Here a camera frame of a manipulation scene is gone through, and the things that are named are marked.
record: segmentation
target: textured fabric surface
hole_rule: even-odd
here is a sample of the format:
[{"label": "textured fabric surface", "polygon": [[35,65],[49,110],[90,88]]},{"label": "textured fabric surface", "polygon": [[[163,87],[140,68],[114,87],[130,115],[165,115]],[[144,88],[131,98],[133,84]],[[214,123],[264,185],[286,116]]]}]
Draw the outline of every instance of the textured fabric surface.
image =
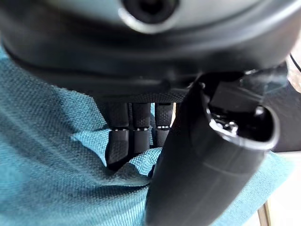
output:
[{"label": "textured fabric surface", "polygon": [[[143,225],[147,175],[161,149],[112,172],[107,128],[91,97],[34,78],[0,48],[0,225]],[[291,170],[268,156],[213,225],[242,225]]]}]

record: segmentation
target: round hole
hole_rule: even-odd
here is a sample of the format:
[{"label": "round hole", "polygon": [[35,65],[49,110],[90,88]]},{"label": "round hole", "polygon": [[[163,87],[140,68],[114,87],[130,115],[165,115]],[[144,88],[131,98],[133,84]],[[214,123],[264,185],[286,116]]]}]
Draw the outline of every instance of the round hole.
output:
[{"label": "round hole", "polygon": [[176,10],[178,0],[123,0],[126,10],[146,24],[166,21]]}]

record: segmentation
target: teal cloth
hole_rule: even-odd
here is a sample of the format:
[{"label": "teal cloth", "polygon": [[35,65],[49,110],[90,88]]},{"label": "teal cloth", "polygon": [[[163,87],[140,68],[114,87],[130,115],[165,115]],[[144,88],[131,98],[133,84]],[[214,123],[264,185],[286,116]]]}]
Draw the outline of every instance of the teal cloth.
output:
[{"label": "teal cloth", "polygon": [[[0,48],[0,225],[143,225],[147,175],[161,149],[112,172],[108,133],[91,97],[36,79]],[[213,225],[241,226],[292,168],[271,153]]]}]

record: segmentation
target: cable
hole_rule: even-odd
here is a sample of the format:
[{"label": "cable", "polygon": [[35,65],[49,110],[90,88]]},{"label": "cable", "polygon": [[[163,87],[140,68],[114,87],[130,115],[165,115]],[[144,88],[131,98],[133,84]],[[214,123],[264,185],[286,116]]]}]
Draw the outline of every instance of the cable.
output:
[{"label": "cable", "polygon": [[293,64],[297,67],[297,69],[301,72],[301,67],[299,66],[299,64],[295,61],[295,59],[293,58],[292,54],[290,54],[290,57],[293,61]]}]

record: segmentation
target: black plastic housing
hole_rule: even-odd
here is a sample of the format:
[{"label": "black plastic housing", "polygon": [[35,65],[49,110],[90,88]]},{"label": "black plastic housing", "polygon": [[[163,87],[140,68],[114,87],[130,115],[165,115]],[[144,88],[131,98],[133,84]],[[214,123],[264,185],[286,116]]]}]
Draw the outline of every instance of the black plastic housing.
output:
[{"label": "black plastic housing", "polygon": [[283,62],[301,25],[298,0],[263,0],[231,18],[144,35],[64,13],[41,1],[0,2],[3,43],[35,75],[108,101],[176,98],[201,73],[247,71]]}]

